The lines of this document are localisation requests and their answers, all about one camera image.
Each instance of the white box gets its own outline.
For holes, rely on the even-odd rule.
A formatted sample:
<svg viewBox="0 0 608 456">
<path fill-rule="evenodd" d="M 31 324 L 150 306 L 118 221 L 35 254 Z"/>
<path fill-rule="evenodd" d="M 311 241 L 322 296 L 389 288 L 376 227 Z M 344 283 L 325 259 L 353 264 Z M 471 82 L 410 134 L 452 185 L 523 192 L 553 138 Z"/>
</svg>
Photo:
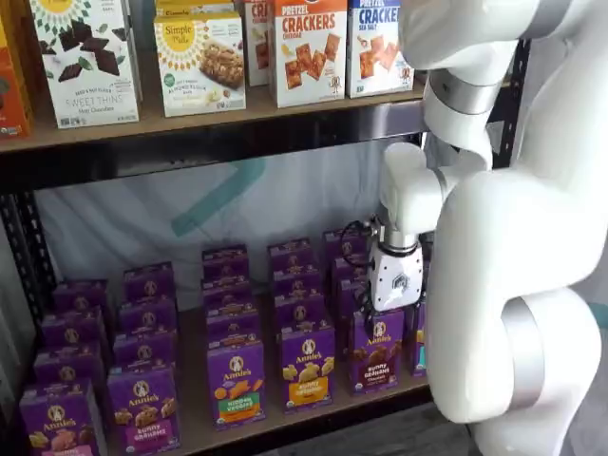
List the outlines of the white box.
<svg viewBox="0 0 608 456">
<path fill-rule="evenodd" d="M 347 0 L 275 0 L 268 7 L 276 105 L 344 98 Z"/>
<path fill-rule="evenodd" d="M 29 0 L 59 128 L 139 120 L 122 0 Z"/>
<path fill-rule="evenodd" d="M 154 30 L 165 116 L 245 108 L 238 13 L 157 16 Z"/>
<path fill-rule="evenodd" d="M 401 0 L 352 0 L 346 93 L 351 98 L 413 89 L 414 70 L 399 49 Z"/>
</svg>

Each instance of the teal stripe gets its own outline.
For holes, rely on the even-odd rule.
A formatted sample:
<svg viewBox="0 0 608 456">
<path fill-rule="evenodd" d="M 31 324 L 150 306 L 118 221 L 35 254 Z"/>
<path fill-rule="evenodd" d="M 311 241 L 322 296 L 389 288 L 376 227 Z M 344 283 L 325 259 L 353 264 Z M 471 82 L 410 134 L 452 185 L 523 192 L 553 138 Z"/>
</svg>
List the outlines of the teal stripe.
<svg viewBox="0 0 608 456">
<path fill-rule="evenodd" d="M 199 199 L 190 209 L 171 221 L 171 228 L 180 238 L 200 228 L 226 205 L 245 193 L 266 169 L 266 159 L 236 161 L 237 172 Z"/>
</svg>

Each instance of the brand logo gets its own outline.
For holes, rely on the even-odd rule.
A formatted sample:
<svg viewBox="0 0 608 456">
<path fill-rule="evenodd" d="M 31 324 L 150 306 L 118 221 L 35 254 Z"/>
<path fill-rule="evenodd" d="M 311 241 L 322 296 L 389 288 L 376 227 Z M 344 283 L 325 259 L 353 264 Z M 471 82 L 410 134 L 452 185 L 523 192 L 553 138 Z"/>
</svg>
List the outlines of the brand logo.
<svg viewBox="0 0 608 456">
<path fill-rule="evenodd" d="M 139 359 L 150 359 L 152 357 L 152 349 L 147 345 L 142 345 L 137 349 L 137 357 Z"/>
</svg>

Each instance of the snack box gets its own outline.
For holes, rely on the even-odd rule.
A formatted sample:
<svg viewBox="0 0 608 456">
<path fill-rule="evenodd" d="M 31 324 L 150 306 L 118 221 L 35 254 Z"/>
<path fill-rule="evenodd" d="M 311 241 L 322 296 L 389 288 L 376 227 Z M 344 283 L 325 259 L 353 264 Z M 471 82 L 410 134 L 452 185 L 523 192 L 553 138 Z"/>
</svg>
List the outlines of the snack box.
<svg viewBox="0 0 608 456">
<path fill-rule="evenodd" d="M 349 376 L 353 394 L 397 385 L 403 324 L 402 310 L 375 315 L 369 328 L 366 328 L 365 316 L 360 312 L 354 313 L 349 341 Z"/>
<path fill-rule="evenodd" d="M 351 0 L 346 93 L 351 98 L 412 90 L 414 69 L 399 49 L 401 0 Z"/>
<path fill-rule="evenodd" d="M 88 379 L 27 387 L 19 408 L 31 454 L 107 455 L 102 418 Z"/>
<path fill-rule="evenodd" d="M 122 0 L 29 0 L 59 128 L 140 119 Z"/>
<path fill-rule="evenodd" d="M 259 328 L 208 334 L 207 374 L 217 429 L 266 418 L 264 347 Z"/>
<path fill-rule="evenodd" d="M 333 336 L 327 315 L 282 326 L 279 359 L 286 413 L 332 403 Z"/>
<path fill-rule="evenodd" d="M 347 0 L 268 2 L 270 89 L 278 107 L 344 98 Z"/>
<path fill-rule="evenodd" d="M 202 276 L 217 280 L 227 276 L 249 276 L 249 258 L 245 244 L 202 252 Z"/>
<path fill-rule="evenodd" d="M 157 16 L 154 30 L 166 117 L 245 108 L 237 12 Z"/>
<path fill-rule="evenodd" d="M 289 266 L 273 271 L 273 292 L 275 295 L 288 294 L 295 290 L 315 288 L 321 290 L 321 272 L 314 264 Z"/>
<path fill-rule="evenodd" d="M 202 304 L 214 307 L 241 299 L 252 299 L 251 284 L 245 275 L 233 275 L 217 280 L 202 280 Z"/>
<path fill-rule="evenodd" d="M 149 455 L 180 447 L 179 403 L 170 366 L 138 361 L 113 368 L 107 388 L 123 454 Z"/>
<path fill-rule="evenodd" d="M 265 0 L 244 0 L 245 49 L 249 86 L 268 84 L 268 5 Z"/>
<path fill-rule="evenodd" d="M 0 4 L 0 139 L 29 136 L 31 104 L 20 47 L 18 11 L 11 2 Z"/>
<path fill-rule="evenodd" d="M 123 276 L 124 300 L 142 297 L 175 297 L 175 279 L 170 261 L 130 269 Z"/>
<path fill-rule="evenodd" d="M 173 297 L 143 297 L 133 302 L 125 302 L 119 310 L 119 321 L 124 333 L 140 327 L 178 327 L 178 313 Z"/>
<path fill-rule="evenodd" d="M 268 246 L 271 271 L 300 264 L 314 264 L 314 253 L 307 237 Z"/>
<path fill-rule="evenodd" d="M 152 360 L 175 367 L 178 358 L 178 332 L 175 329 L 142 327 L 116 334 L 114 358 L 118 365 Z"/>
</svg>

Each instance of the product label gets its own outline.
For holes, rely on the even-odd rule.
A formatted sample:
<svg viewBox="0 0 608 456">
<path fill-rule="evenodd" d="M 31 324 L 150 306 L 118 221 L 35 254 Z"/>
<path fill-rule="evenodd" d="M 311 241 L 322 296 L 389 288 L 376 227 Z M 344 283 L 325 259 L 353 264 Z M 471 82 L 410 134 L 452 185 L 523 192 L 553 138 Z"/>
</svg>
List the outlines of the product label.
<svg viewBox="0 0 608 456">
<path fill-rule="evenodd" d="M 354 0 L 349 17 L 347 93 L 351 98 L 413 89 L 399 49 L 399 0 Z"/>
</svg>

